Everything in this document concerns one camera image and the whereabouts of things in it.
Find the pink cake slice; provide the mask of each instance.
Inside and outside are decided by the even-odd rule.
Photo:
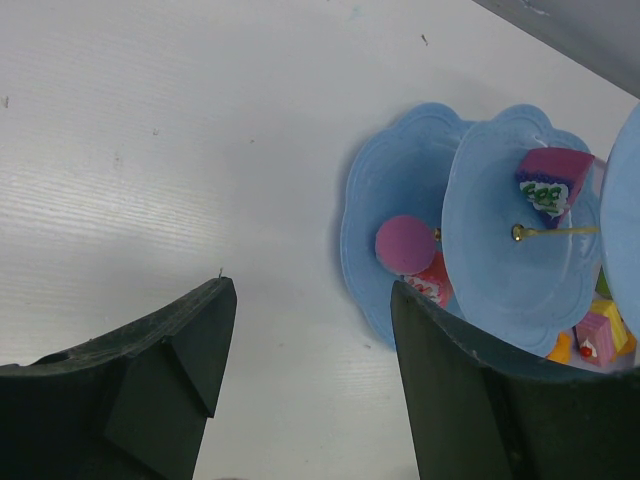
[[[607,317],[589,312],[575,328],[580,356],[585,362],[604,367],[613,359],[616,349]]]
[[[429,268],[417,275],[405,275],[404,281],[442,308],[448,305],[453,296],[453,287],[440,252],[436,252]]]
[[[516,171],[520,191],[547,228],[558,228],[582,190],[595,157],[568,148],[529,150]]]

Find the pink ball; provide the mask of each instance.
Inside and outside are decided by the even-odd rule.
[[[376,256],[396,275],[415,275],[431,265],[436,254],[433,232],[422,220],[399,215],[384,222],[376,234]]]

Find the orange toy piece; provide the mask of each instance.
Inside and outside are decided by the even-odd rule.
[[[551,360],[553,362],[563,363],[567,365],[569,360],[571,359],[571,337],[566,333],[562,332],[558,335],[558,340],[556,342],[556,346],[553,347],[553,350],[549,355],[547,355],[547,360]]]

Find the toy cake slice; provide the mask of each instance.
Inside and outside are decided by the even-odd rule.
[[[567,148],[530,150],[516,171],[520,191],[547,228],[558,228],[578,198],[595,157]]]
[[[405,275],[404,281],[442,308],[449,304],[453,296],[444,256],[440,252],[436,252],[429,268],[416,275]]]

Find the small cake piece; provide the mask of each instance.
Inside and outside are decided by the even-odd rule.
[[[568,148],[529,150],[516,171],[520,191],[547,228],[558,228],[578,198],[595,157]]]
[[[569,360],[571,360],[571,337],[569,335],[564,332],[561,332],[560,335],[558,335],[556,346],[553,347],[551,353],[547,355],[547,360],[562,363],[564,365],[569,363]]]
[[[596,292],[601,297],[611,300],[611,291],[609,290],[609,284],[607,284],[607,278],[604,276],[604,270],[600,269],[600,275],[598,275],[598,283],[596,283]]]
[[[628,336],[624,323],[622,323],[622,318],[620,318],[620,314],[618,313],[616,304],[611,300],[594,300],[591,302],[591,308],[589,311],[597,313],[598,315],[604,315],[609,319],[613,346],[615,347],[616,352],[622,350],[622,347],[627,343]]]
[[[376,234],[378,261],[396,275],[415,275],[431,265],[436,240],[422,220],[399,215],[387,220]]]
[[[589,312],[576,325],[580,356],[585,362],[604,367],[616,353],[611,337],[611,322],[604,315]]]
[[[436,252],[429,268],[417,275],[405,275],[404,281],[442,308],[449,304],[453,296],[453,287],[440,252]]]

